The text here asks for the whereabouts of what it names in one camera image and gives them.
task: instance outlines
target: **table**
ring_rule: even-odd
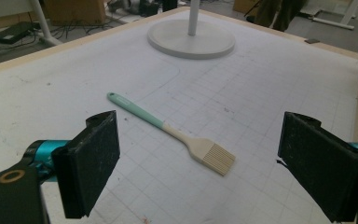
[[[52,223],[329,223],[277,164],[284,111],[358,141],[358,54],[201,11],[236,38],[228,56],[174,58],[148,45],[181,7],[0,63],[0,171],[37,139],[72,139],[84,120],[117,111],[121,158],[89,218],[65,219],[43,184]],[[183,144],[106,99],[120,93],[173,127],[213,139],[237,159],[222,177]]]

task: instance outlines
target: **person's leg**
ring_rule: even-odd
[[[307,0],[282,0],[281,10],[278,13],[272,29],[282,32],[287,30],[290,22],[306,2]]]
[[[262,0],[255,16],[255,24],[270,27],[280,4],[281,0]]]

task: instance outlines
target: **brown box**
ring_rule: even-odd
[[[105,11],[103,0],[45,0],[53,25],[101,25]]]
[[[241,13],[248,12],[259,0],[235,0],[234,7],[232,8],[234,11],[238,11]],[[252,9],[252,11],[248,14],[248,16],[255,16],[257,14],[258,7]]]

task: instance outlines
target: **brush handle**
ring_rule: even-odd
[[[127,110],[128,112],[131,112],[133,115],[141,119],[144,119],[145,121],[149,122],[150,124],[153,124],[159,129],[162,129],[163,122],[161,120],[149,114],[141,107],[129,101],[128,99],[124,98],[123,96],[117,93],[109,92],[107,93],[107,98],[113,103],[115,103],[115,105],[120,106],[121,108]]]

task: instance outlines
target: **gray floor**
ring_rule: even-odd
[[[234,1],[233,0],[214,0],[214,1],[201,1],[200,8],[203,10],[211,11],[220,15],[225,15],[234,19],[244,21],[243,14],[240,12],[233,11]],[[318,14],[318,18],[328,19],[330,21],[340,21],[342,16],[337,14],[322,12]],[[109,25],[104,28],[97,28],[89,31],[90,34],[101,32],[103,29],[110,27],[117,27],[121,25],[115,21],[111,21]],[[332,25],[322,24],[319,22],[313,22],[308,18],[296,17],[290,24],[289,29],[286,33],[291,35],[298,35],[305,38],[316,38],[321,42],[332,45],[342,49],[348,49],[351,51],[358,52],[358,10],[356,17],[350,21],[350,25],[353,25],[354,30],[346,30],[343,28],[335,27]],[[55,30],[58,27],[51,27],[51,30]],[[63,28],[52,32],[62,42],[68,42],[82,36],[87,35],[88,29],[92,27],[70,27],[70,31],[66,32]],[[35,42],[33,37],[25,37],[22,43],[32,44],[24,45],[15,49],[0,50],[0,62],[10,60],[12,58],[20,57],[41,49],[45,49],[46,46]],[[11,46],[0,45],[0,48],[7,48]]]

